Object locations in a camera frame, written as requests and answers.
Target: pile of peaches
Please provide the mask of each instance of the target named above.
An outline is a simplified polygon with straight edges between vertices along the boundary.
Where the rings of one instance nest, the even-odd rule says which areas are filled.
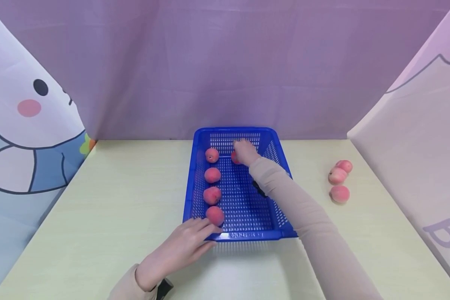
[[[328,181],[334,185],[330,190],[330,196],[338,203],[345,203],[350,198],[350,190],[342,184],[352,169],[353,165],[350,161],[340,160],[328,173]]]

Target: blue plastic basket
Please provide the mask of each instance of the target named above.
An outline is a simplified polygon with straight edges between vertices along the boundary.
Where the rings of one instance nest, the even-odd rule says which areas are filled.
[[[222,234],[213,234],[208,240],[250,241],[297,237],[275,201],[261,196],[252,185],[253,179],[248,168],[232,162],[233,141],[241,138],[249,140],[260,155],[281,165],[291,176],[275,130],[267,127],[199,129],[193,137],[183,221],[205,218],[209,205],[203,201],[203,191],[210,186],[218,186],[222,191],[218,206],[225,214],[222,225],[224,231]],[[215,164],[205,159],[205,151],[210,147],[220,153]],[[222,173],[219,182],[209,184],[205,181],[204,173],[210,167],[216,167]]]

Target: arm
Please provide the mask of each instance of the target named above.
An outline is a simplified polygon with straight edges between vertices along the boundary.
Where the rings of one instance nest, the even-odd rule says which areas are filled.
[[[157,288],[144,292],[137,283],[135,272],[138,264],[130,268],[110,292],[108,300],[155,300]]]
[[[222,229],[207,218],[185,221],[140,265],[134,265],[126,272],[110,292],[108,300],[155,300],[157,285],[163,278],[196,262],[216,246],[215,241],[204,242],[212,233],[222,233]]]
[[[381,300],[324,209],[275,162],[258,158],[250,175],[297,232],[327,300]]]

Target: fingers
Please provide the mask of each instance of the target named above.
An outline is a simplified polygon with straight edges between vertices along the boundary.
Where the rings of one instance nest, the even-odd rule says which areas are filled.
[[[202,230],[198,232],[198,238],[200,240],[205,240],[212,233],[222,233],[222,228],[216,227],[214,224],[209,224]]]
[[[193,229],[197,232],[207,227],[210,224],[210,220],[208,218],[200,219],[199,222],[193,225]]]
[[[191,256],[192,262],[196,262],[200,258],[200,256],[204,255],[206,252],[208,252],[216,245],[217,245],[216,241],[207,241],[203,245],[199,246]]]
[[[182,224],[182,227],[183,228],[194,227],[200,221],[202,221],[202,219],[200,219],[200,218],[190,218]]]

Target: rabbit pink cheek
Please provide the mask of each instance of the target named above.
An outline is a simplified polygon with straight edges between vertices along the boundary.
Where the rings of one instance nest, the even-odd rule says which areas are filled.
[[[33,99],[26,99],[21,101],[17,105],[18,113],[21,114],[23,117],[35,117],[40,113],[42,110],[42,105],[40,105],[40,102],[33,100]]]

